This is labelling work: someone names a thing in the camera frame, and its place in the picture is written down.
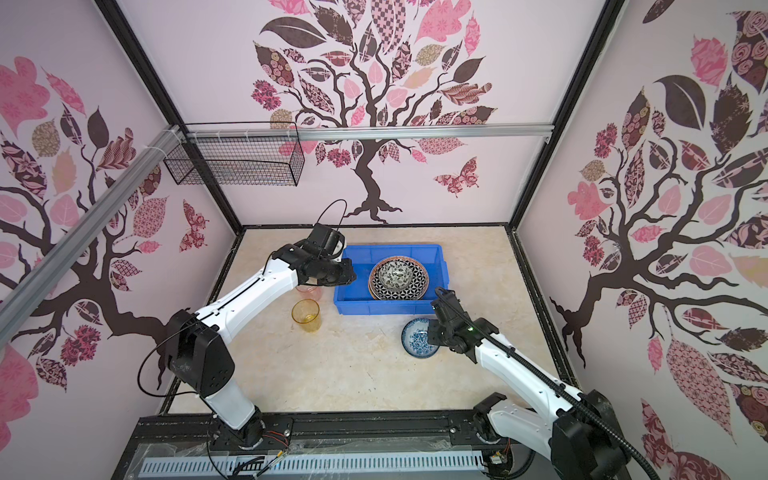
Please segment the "blue floral bowl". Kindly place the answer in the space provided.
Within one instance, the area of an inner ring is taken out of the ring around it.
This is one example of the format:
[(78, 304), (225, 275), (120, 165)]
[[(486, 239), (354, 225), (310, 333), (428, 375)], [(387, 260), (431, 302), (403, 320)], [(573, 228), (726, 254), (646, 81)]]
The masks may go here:
[(438, 352), (439, 346), (429, 342), (429, 325), (429, 319), (416, 318), (403, 327), (401, 344), (407, 354), (417, 359), (427, 359)]

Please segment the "black geometric orange-rimmed plate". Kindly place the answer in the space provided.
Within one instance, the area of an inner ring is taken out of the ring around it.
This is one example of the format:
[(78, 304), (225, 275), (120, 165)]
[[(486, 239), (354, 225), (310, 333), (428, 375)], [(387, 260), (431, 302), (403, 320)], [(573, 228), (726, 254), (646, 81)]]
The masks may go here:
[[(403, 259), (409, 261), (414, 267), (413, 283), (401, 291), (385, 289), (377, 278), (377, 272), (381, 265), (391, 259)], [(418, 261), (406, 256), (393, 256), (377, 263), (371, 270), (368, 278), (368, 290), (375, 300), (382, 301), (417, 301), (426, 294), (429, 286), (429, 274), (427, 269)]]

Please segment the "dark floral patterned bowl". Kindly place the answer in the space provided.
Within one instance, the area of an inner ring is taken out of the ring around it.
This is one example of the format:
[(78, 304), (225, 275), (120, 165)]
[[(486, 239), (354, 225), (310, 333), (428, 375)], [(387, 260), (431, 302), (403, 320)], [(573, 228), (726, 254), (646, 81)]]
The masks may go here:
[(413, 283), (414, 267), (407, 260), (391, 259), (381, 265), (377, 278), (385, 289), (401, 291)]

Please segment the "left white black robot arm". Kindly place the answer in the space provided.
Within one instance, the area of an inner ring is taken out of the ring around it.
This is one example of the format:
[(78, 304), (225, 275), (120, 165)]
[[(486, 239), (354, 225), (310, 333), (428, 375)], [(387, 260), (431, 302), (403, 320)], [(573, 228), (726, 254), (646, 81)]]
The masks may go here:
[(216, 415), (222, 430), (244, 449), (262, 441), (262, 414), (234, 379), (229, 345), (271, 303), (300, 285), (346, 286), (356, 280), (342, 257), (346, 239), (336, 228), (313, 226), (308, 237), (273, 251), (253, 276), (215, 302), (182, 309), (159, 344), (164, 366)]

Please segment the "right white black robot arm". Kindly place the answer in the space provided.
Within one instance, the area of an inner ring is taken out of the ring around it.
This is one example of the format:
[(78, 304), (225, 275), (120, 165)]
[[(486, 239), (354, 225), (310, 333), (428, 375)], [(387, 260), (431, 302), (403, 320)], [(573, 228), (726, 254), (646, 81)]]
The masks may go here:
[(514, 440), (549, 460), (562, 479), (612, 479), (633, 459), (607, 399), (547, 373), (494, 324), (473, 320), (454, 291), (439, 287), (435, 293), (429, 342), (467, 357), (526, 403), (499, 394), (477, 405), (482, 439)]

